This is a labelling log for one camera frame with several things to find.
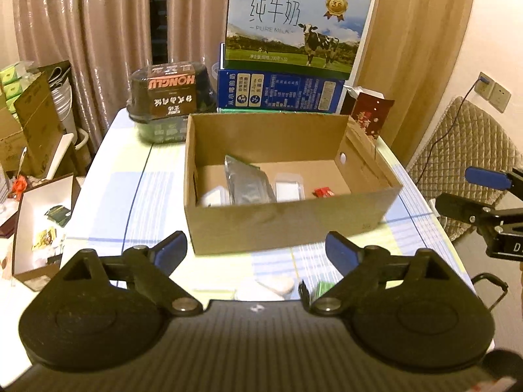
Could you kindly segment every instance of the power cord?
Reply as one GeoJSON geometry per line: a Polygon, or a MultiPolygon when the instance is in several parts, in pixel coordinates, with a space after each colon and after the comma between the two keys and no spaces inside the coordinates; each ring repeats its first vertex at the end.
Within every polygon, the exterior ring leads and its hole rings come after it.
{"type": "Polygon", "coordinates": [[[450,125],[450,128],[447,130],[447,132],[445,134],[443,134],[443,136],[441,136],[439,139],[437,139],[436,141],[434,141],[434,143],[432,144],[432,146],[430,147],[430,150],[428,152],[428,156],[427,156],[427,161],[425,162],[425,165],[423,166],[423,169],[422,169],[422,173],[419,175],[418,179],[416,180],[415,184],[416,184],[416,187],[418,186],[420,180],[422,179],[423,177],[423,174],[425,173],[425,170],[427,169],[427,165],[428,165],[428,161],[430,160],[430,156],[432,154],[432,150],[434,149],[434,147],[441,141],[443,140],[446,136],[448,136],[450,134],[450,132],[452,131],[452,129],[454,128],[454,125],[456,125],[456,121],[458,120],[458,116],[459,116],[459,112],[461,112],[461,108],[463,106],[463,103],[465,103],[465,100],[466,98],[469,96],[469,94],[472,92],[472,90],[474,89],[474,87],[476,86],[476,84],[478,82],[484,82],[485,84],[490,84],[490,80],[488,80],[487,78],[485,77],[479,77],[475,82],[474,84],[472,85],[472,87],[470,87],[470,90],[467,91],[467,93],[465,94],[465,97],[463,97],[463,100],[461,101],[461,104],[459,105],[459,108],[458,108],[458,111],[456,112],[456,116],[454,117],[454,120],[452,122],[452,125],[450,125]]]}

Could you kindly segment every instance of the cardboard box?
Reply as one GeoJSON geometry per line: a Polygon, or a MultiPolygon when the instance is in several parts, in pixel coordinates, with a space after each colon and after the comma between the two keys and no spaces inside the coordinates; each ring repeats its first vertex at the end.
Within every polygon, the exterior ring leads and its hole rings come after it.
{"type": "Polygon", "coordinates": [[[79,193],[80,185],[75,176],[67,175],[36,186],[22,195],[12,244],[12,276],[35,292],[39,292],[60,268],[59,260],[34,267],[32,247],[35,235],[47,225],[44,214],[56,205],[73,211],[79,193]]]}
{"type": "Polygon", "coordinates": [[[224,68],[220,46],[218,107],[335,113],[342,80],[224,68]]]}
{"type": "Polygon", "coordinates": [[[41,74],[14,106],[20,123],[0,105],[0,162],[5,171],[16,171],[27,146],[23,172],[41,178],[63,134],[46,77],[41,74]]]}
{"type": "Polygon", "coordinates": [[[195,254],[256,251],[321,242],[372,230],[401,189],[389,165],[349,116],[316,113],[197,114],[189,117],[184,205],[195,254]],[[305,199],[202,207],[198,198],[227,188],[224,158],[303,180],[305,199]],[[318,199],[316,188],[335,194],[318,199]]]}
{"type": "Polygon", "coordinates": [[[371,0],[228,0],[226,68],[348,79],[371,0]]]}

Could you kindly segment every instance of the curtain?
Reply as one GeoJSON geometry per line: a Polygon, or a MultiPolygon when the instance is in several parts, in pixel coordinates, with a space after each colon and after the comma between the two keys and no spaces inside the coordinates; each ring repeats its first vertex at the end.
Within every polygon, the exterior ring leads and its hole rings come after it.
{"type": "Polygon", "coordinates": [[[127,101],[128,77],[151,61],[149,0],[13,0],[21,60],[68,59],[77,122],[98,149],[127,101]]]}
{"type": "Polygon", "coordinates": [[[472,1],[377,0],[375,4],[355,83],[396,101],[381,137],[403,165],[414,155],[443,96],[472,1]]]}
{"type": "Polygon", "coordinates": [[[167,0],[167,50],[170,61],[218,61],[225,39],[228,0],[167,0]]]}

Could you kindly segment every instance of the gold medal emblem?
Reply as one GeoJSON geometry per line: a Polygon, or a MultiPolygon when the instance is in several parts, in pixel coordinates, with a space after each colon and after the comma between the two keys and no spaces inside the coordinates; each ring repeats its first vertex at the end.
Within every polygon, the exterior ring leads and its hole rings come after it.
{"type": "Polygon", "coordinates": [[[323,16],[327,19],[330,19],[331,16],[336,16],[339,22],[344,20],[343,14],[349,8],[349,3],[347,0],[327,0],[325,6],[327,7],[327,12],[323,16]]]}

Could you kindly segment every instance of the open cardboard box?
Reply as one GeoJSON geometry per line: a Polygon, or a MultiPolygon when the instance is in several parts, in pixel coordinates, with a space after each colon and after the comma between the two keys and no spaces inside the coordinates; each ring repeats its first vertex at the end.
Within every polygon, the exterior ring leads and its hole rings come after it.
{"type": "Polygon", "coordinates": [[[80,185],[75,176],[66,175],[27,190],[22,195],[12,244],[12,276],[35,292],[39,292],[60,268],[59,261],[40,268],[33,266],[35,236],[48,225],[44,214],[56,205],[63,205],[72,211],[79,193],[80,185]]]}
{"type": "Polygon", "coordinates": [[[314,113],[197,114],[189,117],[184,206],[195,254],[236,253],[321,242],[371,230],[401,189],[389,165],[349,116],[314,113]],[[305,199],[203,207],[198,199],[227,188],[224,158],[259,166],[273,185],[303,179],[305,199]],[[317,198],[316,188],[334,196],[317,198]]]}

